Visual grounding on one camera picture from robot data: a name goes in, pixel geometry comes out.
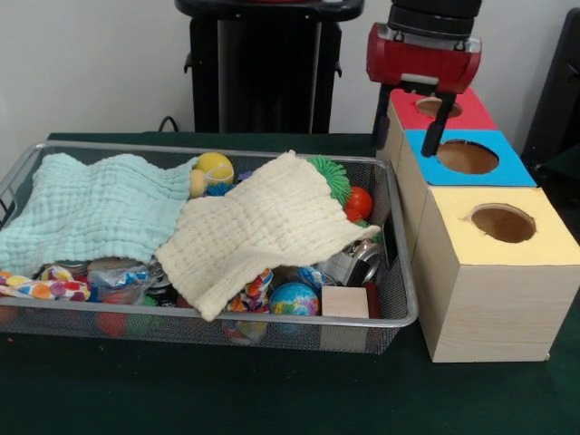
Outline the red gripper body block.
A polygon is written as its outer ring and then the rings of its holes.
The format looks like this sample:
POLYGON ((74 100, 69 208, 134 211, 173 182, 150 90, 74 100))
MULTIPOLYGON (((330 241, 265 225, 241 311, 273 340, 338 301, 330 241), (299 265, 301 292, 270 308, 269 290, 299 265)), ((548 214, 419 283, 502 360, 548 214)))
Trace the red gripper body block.
POLYGON ((473 36, 441 40, 375 23, 368 37, 366 72, 371 81, 395 88, 417 83, 437 93, 462 94, 479 69, 481 55, 482 42, 473 36))

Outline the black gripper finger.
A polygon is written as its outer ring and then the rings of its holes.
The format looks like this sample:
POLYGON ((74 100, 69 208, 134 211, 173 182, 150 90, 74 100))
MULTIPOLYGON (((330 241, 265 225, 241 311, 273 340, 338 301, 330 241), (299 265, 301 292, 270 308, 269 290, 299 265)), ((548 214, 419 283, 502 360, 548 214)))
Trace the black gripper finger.
POLYGON ((377 107, 372 128, 373 142, 376 150, 382 150, 388 136, 390 120, 388 108, 393 87, 389 84, 382 84, 379 90, 377 107))
POLYGON ((455 93, 434 92, 433 89, 431 89, 431 94, 440 100, 440 106, 436 112, 435 120, 427 129, 422 144, 421 154, 426 158, 432 157, 437 153, 441 136, 457 98, 455 93))

